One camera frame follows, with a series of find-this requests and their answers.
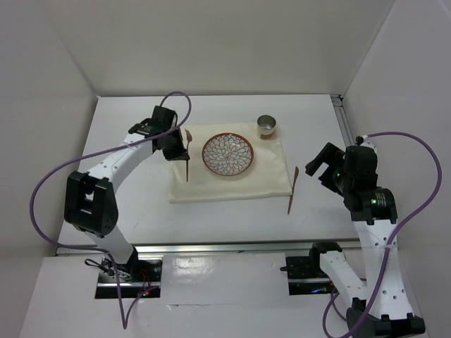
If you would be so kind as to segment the copper knife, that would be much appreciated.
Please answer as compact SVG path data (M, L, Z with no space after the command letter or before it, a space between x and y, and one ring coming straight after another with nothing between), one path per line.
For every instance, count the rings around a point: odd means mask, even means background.
M288 215L290 215L290 212L291 212L292 201L293 201L293 197L294 197L294 194L295 194L295 187L296 187L296 183L297 183L297 178L298 177L299 177L299 167L296 166L295 167L294 176L293 176L291 195L290 195L290 199L289 199L289 203L288 203L288 210L287 210L287 214Z

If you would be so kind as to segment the floral patterned ceramic plate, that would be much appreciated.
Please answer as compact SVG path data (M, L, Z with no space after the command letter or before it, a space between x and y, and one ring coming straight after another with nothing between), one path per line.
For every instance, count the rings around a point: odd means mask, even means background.
M224 132L216 134L203 145L202 162L213 174L232 177L247 171L254 161L254 149L239 134Z

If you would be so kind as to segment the cream cloth placemat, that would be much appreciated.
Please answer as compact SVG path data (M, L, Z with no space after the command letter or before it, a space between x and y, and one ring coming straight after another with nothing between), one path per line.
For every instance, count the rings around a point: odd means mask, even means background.
M291 184L283 143L260 137L256 123L189 125L190 160L172 164L173 204L288 196Z

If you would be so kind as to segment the silver metal cup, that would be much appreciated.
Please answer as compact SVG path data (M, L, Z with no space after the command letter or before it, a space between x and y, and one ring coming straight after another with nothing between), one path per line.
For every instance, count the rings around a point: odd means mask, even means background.
M257 134L260 139L270 139L276 128L276 119L270 115L257 118Z

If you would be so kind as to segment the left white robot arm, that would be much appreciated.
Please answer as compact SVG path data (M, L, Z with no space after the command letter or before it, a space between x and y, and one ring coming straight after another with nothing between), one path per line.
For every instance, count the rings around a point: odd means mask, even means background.
M151 266L138 258L137 249L117 226L116 192L128 175L156 151L161 151L167 161L190 159L181 131L169 131L177 121L175 111L155 106L151 117L128 130L121 149L84 173L72 172L67 179L65 221L112 255L113 271L124 281L141 278Z

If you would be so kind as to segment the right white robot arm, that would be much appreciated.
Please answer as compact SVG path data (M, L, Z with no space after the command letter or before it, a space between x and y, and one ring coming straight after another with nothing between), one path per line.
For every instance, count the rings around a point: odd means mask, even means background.
M327 143L307 164L328 190L340 195L359 236L365 277L350 267L335 242L312 245L307 267L326 275L346 303L346 337L413 337L425 333L424 319L415 315L407 297L397 252L397 209L393 193L378 185L378 157L372 146L345 150Z

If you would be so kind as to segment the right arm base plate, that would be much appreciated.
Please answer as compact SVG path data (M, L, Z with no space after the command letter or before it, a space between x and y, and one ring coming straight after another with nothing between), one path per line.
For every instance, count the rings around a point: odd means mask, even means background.
M286 273L290 296L330 294L333 283L330 278L316 269L308 256L288 256L285 266L280 268Z

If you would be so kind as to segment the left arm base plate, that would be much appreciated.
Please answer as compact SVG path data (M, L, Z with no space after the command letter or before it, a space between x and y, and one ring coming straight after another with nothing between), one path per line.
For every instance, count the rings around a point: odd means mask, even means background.
M143 299L156 299L161 296L162 258L145 260L148 266L141 269L134 277L119 270L121 295L124 299L134 299L143 293ZM117 299L116 275L109 261L103 259L100 263L91 258L85 259L85 265L96 268L99 272L95 299Z

